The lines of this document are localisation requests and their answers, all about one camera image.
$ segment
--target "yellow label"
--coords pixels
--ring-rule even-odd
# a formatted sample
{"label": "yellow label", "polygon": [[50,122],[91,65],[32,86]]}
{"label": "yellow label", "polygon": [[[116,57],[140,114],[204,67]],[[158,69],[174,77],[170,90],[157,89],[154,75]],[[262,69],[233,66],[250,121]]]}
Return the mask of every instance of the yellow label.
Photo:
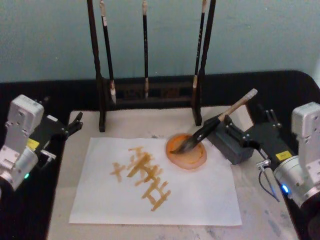
{"label": "yellow label", "polygon": [[39,146],[39,142],[29,138],[28,142],[26,144],[31,150],[36,150],[36,148]]}
{"label": "yellow label", "polygon": [[291,158],[292,155],[289,151],[283,151],[283,152],[280,152],[278,154],[275,155],[280,161],[283,161],[283,160],[286,160],[288,158]]}

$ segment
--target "table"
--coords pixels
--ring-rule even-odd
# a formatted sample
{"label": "table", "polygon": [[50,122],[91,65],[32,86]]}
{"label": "table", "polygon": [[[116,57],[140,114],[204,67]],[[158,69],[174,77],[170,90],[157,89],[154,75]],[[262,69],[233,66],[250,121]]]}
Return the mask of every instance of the table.
{"label": "table", "polygon": [[[225,106],[204,107],[201,110],[203,120],[225,109]],[[70,119],[74,119],[77,114],[78,111],[73,111]],[[233,113],[231,118],[242,130],[248,129],[253,124],[245,106]],[[175,133],[193,133],[198,129],[194,126],[190,108],[109,112],[106,122],[107,129],[104,133],[100,133],[97,128],[98,112],[83,112],[82,121],[82,130],[73,135],[65,145],[48,240],[298,239],[280,189],[276,187],[276,194],[280,197],[280,203],[277,203],[262,190],[258,183],[259,172],[255,163],[260,162],[262,157],[257,151],[254,151],[250,160],[231,166],[242,219],[241,226],[70,224],[69,216],[90,137],[167,138]],[[267,174],[272,185],[277,186],[270,170],[267,170]]]}
{"label": "table", "polygon": [[[149,78],[152,82],[187,81],[189,76],[155,76]],[[123,78],[119,83],[141,83],[143,89],[144,78]],[[247,93],[256,88],[259,92],[247,105],[252,120],[259,122],[257,103],[263,104],[265,109],[274,109],[278,120],[282,123],[281,138],[295,152],[298,152],[296,137],[291,133],[291,113],[294,108],[309,102],[320,103],[320,89],[315,81],[307,74],[297,70],[275,70],[263,72],[223,73],[206,75],[202,84],[203,106],[231,105]],[[71,111],[96,111],[98,109],[97,85],[94,79],[43,80],[32,82],[0,83],[0,146],[4,143],[6,130],[3,127],[7,120],[10,102],[18,95],[24,94],[32,99],[43,100],[50,96],[45,106],[45,112],[55,116],[64,124],[68,123]],[[117,104],[115,110],[127,109],[128,105]],[[189,108],[185,104],[144,104],[131,108]],[[17,191],[6,205],[0,204],[0,238],[2,239],[39,239],[47,237],[49,223],[54,204],[60,163],[63,154],[62,143],[54,143],[51,151],[57,155],[55,161],[40,174],[31,174],[28,180]],[[291,219],[301,239],[308,239],[305,216],[296,204],[286,200]]]}

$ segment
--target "orange ink dish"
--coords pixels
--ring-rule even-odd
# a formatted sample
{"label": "orange ink dish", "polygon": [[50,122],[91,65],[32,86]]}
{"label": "orange ink dish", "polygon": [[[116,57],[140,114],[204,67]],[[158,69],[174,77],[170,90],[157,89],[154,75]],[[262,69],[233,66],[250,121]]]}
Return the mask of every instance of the orange ink dish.
{"label": "orange ink dish", "polygon": [[207,160],[205,146],[200,142],[190,152],[184,154],[172,154],[170,151],[177,149],[181,143],[191,135],[182,133],[171,137],[165,146],[165,153],[168,159],[178,167],[186,170],[192,170],[200,167]]}

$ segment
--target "cable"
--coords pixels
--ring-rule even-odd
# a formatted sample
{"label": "cable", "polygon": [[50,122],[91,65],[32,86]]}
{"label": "cable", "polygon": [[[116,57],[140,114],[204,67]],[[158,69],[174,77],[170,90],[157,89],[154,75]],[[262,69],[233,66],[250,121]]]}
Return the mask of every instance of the cable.
{"label": "cable", "polygon": [[262,174],[262,171],[259,172],[259,177],[258,177],[259,184],[260,184],[261,188],[262,188],[263,190],[265,190],[270,196],[272,196],[272,197],[279,203],[279,202],[280,202],[279,199],[278,199],[276,196],[274,196],[271,192],[269,192],[269,191],[262,185],[262,183],[261,183],[261,174]]}

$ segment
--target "white paper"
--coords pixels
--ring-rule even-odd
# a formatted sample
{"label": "white paper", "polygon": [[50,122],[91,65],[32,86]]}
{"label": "white paper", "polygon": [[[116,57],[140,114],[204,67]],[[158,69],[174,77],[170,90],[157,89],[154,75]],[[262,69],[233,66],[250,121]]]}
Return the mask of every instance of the white paper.
{"label": "white paper", "polygon": [[[91,138],[76,191],[69,222],[77,224],[140,225],[241,225],[238,199],[230,162],[208,141],[204,141],[207,160],[196,170],[184,170],[170,162],[165,154],[166,139]],[[127,177],[121,172],[118,182],[112,163],[128,166],[134,152],[143,147],[163,169],[161,183],[168,181],[167,200],[156,210],[142,195],[150,182],[135,186],[138,172]],[[159,193],[151,195],[157,200]]]}

